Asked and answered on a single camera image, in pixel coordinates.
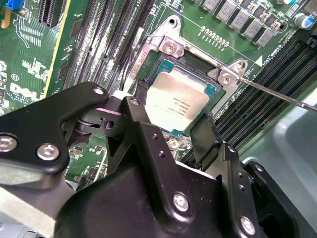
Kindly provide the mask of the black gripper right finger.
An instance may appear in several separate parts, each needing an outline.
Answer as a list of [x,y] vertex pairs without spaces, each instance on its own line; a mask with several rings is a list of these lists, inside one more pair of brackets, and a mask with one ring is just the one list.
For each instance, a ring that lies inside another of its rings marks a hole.
[[196,162],[218,182],[217,218],[226,238],[296,238],[298,227],[284,199],[256,168],[241,165],[236,149],[225,142],[212,113],[190,130]]

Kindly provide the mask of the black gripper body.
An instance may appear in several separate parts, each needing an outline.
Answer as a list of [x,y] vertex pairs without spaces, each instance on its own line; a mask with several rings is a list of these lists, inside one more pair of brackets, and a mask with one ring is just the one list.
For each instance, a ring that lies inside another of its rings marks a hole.
[[75,193],[59,212],[57,238],[224,238],[218,182],[176,161],[124,165]]

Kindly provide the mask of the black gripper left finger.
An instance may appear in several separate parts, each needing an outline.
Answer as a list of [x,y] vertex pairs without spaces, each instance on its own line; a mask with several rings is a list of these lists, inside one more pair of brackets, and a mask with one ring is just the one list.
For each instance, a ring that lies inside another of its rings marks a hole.
[[112,153],[109,174],[132,163],[174,161],[161,130],[145,108],[125,97],[117,111],[106,108],[109,94],[86,82],[0,118],[0,185],[4,192],[56,217],[71,198],[58,191],[69,164],[70,120],[102,111],[114,127],[105,131]]

